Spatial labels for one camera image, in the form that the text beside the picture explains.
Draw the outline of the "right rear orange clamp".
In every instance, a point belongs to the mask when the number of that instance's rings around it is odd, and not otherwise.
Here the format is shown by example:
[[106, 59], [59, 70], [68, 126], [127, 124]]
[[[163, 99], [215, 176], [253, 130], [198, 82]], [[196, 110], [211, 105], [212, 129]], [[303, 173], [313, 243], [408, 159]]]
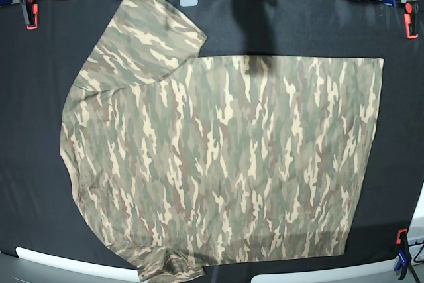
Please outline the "right rear orange clamp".
[[405, 3], [404, 25], [405, 35], [408, 39], [418, 37], [417, 33], [417, 16], [419, 12], [419, 4], [417, 1], [407, 1]]

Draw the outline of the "left rear orange clamp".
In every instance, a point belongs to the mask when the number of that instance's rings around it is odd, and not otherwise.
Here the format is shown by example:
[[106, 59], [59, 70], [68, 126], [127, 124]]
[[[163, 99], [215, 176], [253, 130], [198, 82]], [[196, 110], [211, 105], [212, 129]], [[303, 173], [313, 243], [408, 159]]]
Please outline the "left rear orange clamp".
[[19, 0], [27, 30], [38, 28], [38, 4], [35, 0]]

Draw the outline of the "orange clamp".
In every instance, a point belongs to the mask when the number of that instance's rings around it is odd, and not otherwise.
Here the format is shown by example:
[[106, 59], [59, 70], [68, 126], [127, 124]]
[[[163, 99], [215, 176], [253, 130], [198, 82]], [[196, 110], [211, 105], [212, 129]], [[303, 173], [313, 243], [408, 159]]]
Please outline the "orange clamp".
[[397, 237], [396, 237], [396, 244], [400, 245], [401, 244], [401, 238], [403, 235], [406, 235], [407, 233], [407, 228], [402, 228], [397, 232]]
[[27, 30], [38, 28], [38, 4], [35, 0], [19, 0]]
[[405, 35], [408, 39], [418, 37], [417, 33], [417, 16], [419, 12], [419, 4], [417, 1], [407, 1], [405, 3], [404, 25]]

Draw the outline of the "front right orange clamp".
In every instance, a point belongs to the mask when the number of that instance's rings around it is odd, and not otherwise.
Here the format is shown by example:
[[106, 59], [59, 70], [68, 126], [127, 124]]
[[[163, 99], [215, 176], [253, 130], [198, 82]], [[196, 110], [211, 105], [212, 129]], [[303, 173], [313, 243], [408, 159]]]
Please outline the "front right orange clamp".
[[407, 233], [407, 228], [402, 228], [397, 232], [397, 237], [396, 237], [396, 244], [400, 245], [401, 244], [401, 238], [403, 235], [406, 235]]

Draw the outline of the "camouflage t-shirt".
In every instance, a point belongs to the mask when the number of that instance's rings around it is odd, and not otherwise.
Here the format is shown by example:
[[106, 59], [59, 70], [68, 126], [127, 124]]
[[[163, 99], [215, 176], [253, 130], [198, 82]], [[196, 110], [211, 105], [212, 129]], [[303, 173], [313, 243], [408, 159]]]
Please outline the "camouflage t-shirt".
[[96, 237], [141, 282], [344, 253], [381, 58], [212, 56], [165, 0], [122, 0], [62, 111], [60, 156]]

